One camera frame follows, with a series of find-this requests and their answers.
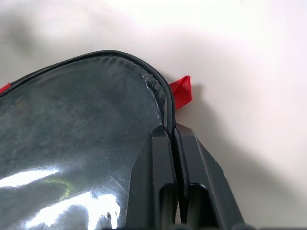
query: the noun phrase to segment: white background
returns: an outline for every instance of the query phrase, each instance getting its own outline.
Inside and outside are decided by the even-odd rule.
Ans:
[[[0,85],[116,49],[169,82],[247,223],[307,226],[307,1],[1,0]]]

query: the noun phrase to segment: red tag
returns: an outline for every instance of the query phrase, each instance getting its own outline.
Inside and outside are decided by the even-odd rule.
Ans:
[[[11,84],[7,84],[7,85],[5,85],[5,86],[3,86],[2,88],[0,88],[0,93],[2,93],[2,92],[4,92],[4,91],[6,91],[8,88],[10,88],[11,87]]]
[[[179,109],[192,101],[192,88],[190,76],[187,75],[171,84],[171,90],[175,98],[176,109]]]

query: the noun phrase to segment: dark gray fabric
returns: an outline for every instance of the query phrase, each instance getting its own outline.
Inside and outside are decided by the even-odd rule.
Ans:
[[[130,61],[94,57],[0,98],[0,229],[125,225],[131,170],[163,123],[145,79]]]

